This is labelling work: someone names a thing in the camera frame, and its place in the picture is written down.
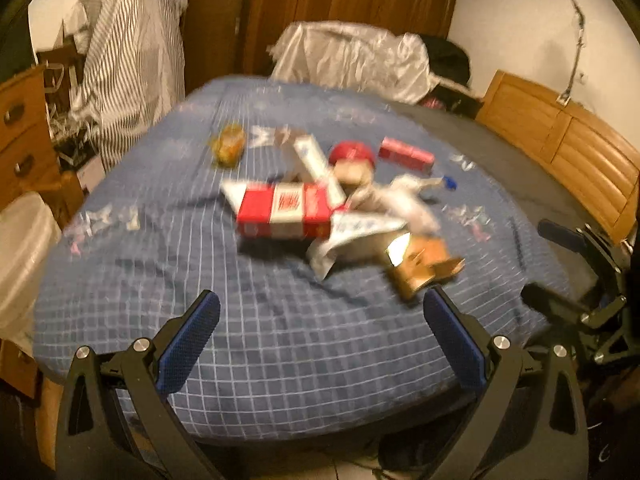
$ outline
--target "wooden footboard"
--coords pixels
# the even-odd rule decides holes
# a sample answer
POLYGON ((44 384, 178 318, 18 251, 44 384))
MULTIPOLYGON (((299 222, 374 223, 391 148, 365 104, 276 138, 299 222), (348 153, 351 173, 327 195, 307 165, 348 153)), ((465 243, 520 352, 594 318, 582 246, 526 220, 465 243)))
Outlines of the wooden footboard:
POLYGON ((557 97, 498 71, 476 121, 545 168, 619 243, 636 221, 640 153, 596 115, 557 97))

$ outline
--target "tile floor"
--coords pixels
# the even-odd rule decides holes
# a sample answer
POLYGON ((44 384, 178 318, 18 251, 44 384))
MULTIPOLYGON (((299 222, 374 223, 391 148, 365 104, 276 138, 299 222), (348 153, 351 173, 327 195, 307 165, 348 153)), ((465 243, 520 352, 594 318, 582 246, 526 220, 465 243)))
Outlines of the tile floor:
MULTIPOLYGON (((36 410, 36 434, 42 461, 55 469, 55 442, 58 407, 62 387, 44 379, 40 407, 36 410)), ((145 437, 134 434, 141 449, 149 449, 145 437)), ((376 445, 371 435, 324 437, 318 443, 308 441, 291 450, 251 447, 241 451, 244 468, 251 480, 371 480, 378 466, 376 445)), ((382 480, 412 480, 414 476, 386 473, 382 480)))

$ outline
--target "striped cloth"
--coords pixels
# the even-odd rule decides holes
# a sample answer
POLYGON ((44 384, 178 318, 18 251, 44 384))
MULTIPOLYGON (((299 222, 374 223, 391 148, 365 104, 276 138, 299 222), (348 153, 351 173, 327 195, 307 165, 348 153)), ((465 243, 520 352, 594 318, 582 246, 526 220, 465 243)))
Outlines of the striped cloth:
POLYGON ((185 8, 186 0, 79 0, 74 8, 90 39, 71 113, 100 124, 94 143, 107 171, 184 99, 185 8))

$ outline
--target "clutter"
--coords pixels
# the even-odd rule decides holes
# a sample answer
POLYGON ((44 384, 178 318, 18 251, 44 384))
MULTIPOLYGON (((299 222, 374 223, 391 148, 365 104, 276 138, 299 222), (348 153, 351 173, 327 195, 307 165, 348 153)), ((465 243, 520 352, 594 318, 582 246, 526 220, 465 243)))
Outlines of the clutter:
POLYGON ((246 133, 240 124, 227 124, 217 137, 209 141, 219 166, 234 168, 240 162, 246 144, 246 133))
POLYGON ((70 115, 100 124, 93 140, 107 172, 184 100, 186 7, 187 0, 78 0, 65 18, 65 34, 86 55, 70 115))
POLYGON ((361 23, 294 22, 270 48, 271 79, 312 83, 416 104, 436 85, 417 34, 361 23))
POLYGON ((324 280, 336 261, 360 262, 375 257, 404 230, 406 221, 393 216, 336 211, 328 240, 314 240, 306 256, 318 280, 324 280))
POLYGON ((114 211, 113 204, 108 203, 98 211, 84 211, 78 213, 65 227, 63 235, 68 240, 70 251, 75 256, 81 255, 82 243, 90 237, 105 231, 124 225, 127 231, 140 229, 140 217, 138 207, 130 205, 114 211))
POLYGON ((476 166, 474 162, 468 160, 464 155, 451 155, 449 160, 459 164, 462 171, 471 171, 476 166))
POLYGON ((328 238, 331 213, 324 186, 248 184, 236 223, 246 237, 328 238))
POLYGON ((336 144, 329 153, 329 164, 335 166, 339 160, 366 160, 372 168, 376 167, 376 156, 370 147, 357 140, 344 140, 336 144))
POLYGON ((488 225, 491 223, 491 219, 484 211, 483 206, 476 206, 473 208, 467 205, 457 208, 444 206, 442 211, 450 219, 468 227, 476 239, 476 242, 486 242, 491 239, 491 235, 486 232, 488 225))
POLYGON ((273 146, 273 136, 275 128, 265 128, 263 126, 252 126, 252 138, 249 141, 249 148, 260 148, 262 146, 273 146))
POLYGON ((385 137, 382 140, 378 156, 410 170, 417 170, 427 174, 431 173, 431 168, 435 162, 433 153, 389 137, 385 137))
POLYGON ((426 238, 404 233, 387 247, 383 263, 400 296, 408 301, 421 288, 459 273, 463 258, 451 258, 441 238, 426 238))
POLYGON ((291 173, 307 184, 324 184, 329 199, 329 207, 335 209, 347 197, 329 168, 324 153, 313 135, 303 130, 277 128, 274 144, 282 150, 291 173))
POLYGON ((364 142, 345 140, 331 150, 329 164, 342 188, 350 192, 373 182, 376 156, 364 142))
POLYGON ((428 187, 454 189, 455 182, 445 177, 418 178, 403 174, 393 179, 389 186, 371 184, 358 188, 349 197, 348 205, 357 211, 389 213, 406 220, 412 233, 432 235, 440 230, 440 223, 418 197, 428 187))
POLYGON ((440 99, 434 96, 427 96, 422 101, 418 103, 419 106, 424 106, 425 108, 431 108, 433 110, 446 110, 447 105, 444 104, 440 99))
MULTIPOLYGON (((257 145, 268 146, 273 139, 289 171, 277 184, 222 181, 242 236, 315 238, 306 256, 318 280, 336 262, 382 259, 406 300, 427 283, 462 269, 464 260, 451 258, 443 240, 427 237, 440 224, 419 197, 425 189, 457 189, 451 177, 402 174, 380 186, 373 182, 376 157, 362 142, 336 144, 327 160, 315 138, 302 130, 254 126, 251 132, 257 145), (340 184, 355 188, 348 200, 340 184)), ((434 161, 430 153, 393 139, 385 139, 380 152, 386 158, 404 154, 408 158, 400 156, 401 164, 421 171, 430 171, 434 161)))
POLYGON ((263 183, 252 180, 231 180, 225 178, 220 183, 220 189, 222 193, 225 194, 226 201, 229 202, 231 209, 234 210, 235 214, 238 214, 247 186, 260 186, 261 184, 263 183))

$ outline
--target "white sheet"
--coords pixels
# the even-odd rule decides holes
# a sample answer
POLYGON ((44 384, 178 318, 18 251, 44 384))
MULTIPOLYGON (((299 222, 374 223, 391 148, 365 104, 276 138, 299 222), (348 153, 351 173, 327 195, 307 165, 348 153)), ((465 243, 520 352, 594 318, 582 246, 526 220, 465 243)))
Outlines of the white sheet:
POLYGON ((419 36, 394 36, 370 25, 291 23, 270 54, 276 60, 271 78, 284 82, 373 92, 409 104, 436 85, 419 36))

